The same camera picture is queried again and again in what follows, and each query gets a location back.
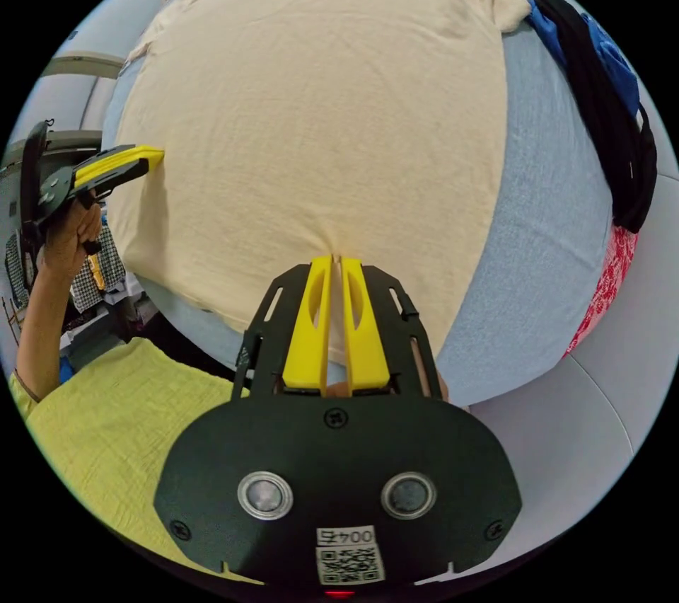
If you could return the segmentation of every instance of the checkered fabric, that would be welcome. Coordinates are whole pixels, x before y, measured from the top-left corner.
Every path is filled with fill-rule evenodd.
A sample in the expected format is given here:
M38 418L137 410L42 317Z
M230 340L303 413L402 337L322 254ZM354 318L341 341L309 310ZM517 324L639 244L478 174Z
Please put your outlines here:
M21 251L19 234L14 231L5 245L5 271L12 290L12 300L17 309L28 305L28 291L23 286L23 268L21 267Z
M115 248L111 230L106 223L102 223L99 242L101 242L99 268L104 278L106 291L111 292L118 282L124 279L125 268L118 256L118 250Z
M84 313L87 309L96 306L102 299L101 292L94 281L87 259L85 259L85 263L78 275L73 278L71 283L71 298L73 299L73 305L79 313Z
M111 292L116 284L124 279L125 268L118 256L111 231L106 223L102 223L98 242L101 245L101 252L97 255L99 270L104 278L105 291ZM83 313L88 308L96 306L102 299L102 292L94 281L90 264L87 260L85 260L83 267L71 284L71 298L79 313Z

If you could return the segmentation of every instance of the red patterned fabric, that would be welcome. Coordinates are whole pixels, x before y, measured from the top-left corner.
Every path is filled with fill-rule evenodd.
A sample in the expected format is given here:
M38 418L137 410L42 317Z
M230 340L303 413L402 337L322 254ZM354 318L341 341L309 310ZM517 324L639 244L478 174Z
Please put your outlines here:
M610 308L632 263L638 238L638 234L634 235L624 228L612 226L603 273L585 317L564 355L568 355L597 326Z

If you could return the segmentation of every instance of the red light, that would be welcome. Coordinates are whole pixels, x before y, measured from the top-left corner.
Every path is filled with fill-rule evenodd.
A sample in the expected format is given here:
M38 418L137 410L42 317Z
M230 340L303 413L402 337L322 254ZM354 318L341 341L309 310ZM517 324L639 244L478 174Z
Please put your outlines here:
M336 598L337 600L344 600L345 598L349 598L349 596L353 596L355 593L355 591L326 591L325 595Z

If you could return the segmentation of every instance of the human hand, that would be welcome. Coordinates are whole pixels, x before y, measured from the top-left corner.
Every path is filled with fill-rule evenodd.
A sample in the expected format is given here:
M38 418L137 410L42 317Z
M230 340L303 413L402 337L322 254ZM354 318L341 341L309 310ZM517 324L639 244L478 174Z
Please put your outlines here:
M80 200L74 200L66 216L47 232L43 253L46 271L71 282L85 263L83 243L95 241L100 232L101 207L95 203L85 209Z

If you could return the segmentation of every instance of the qr code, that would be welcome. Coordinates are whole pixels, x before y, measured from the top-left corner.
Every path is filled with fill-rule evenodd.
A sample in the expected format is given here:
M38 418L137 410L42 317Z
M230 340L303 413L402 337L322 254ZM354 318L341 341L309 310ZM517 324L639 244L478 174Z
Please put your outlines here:
M384 579L384 567L376 544L316 549L322 584L367 584Z

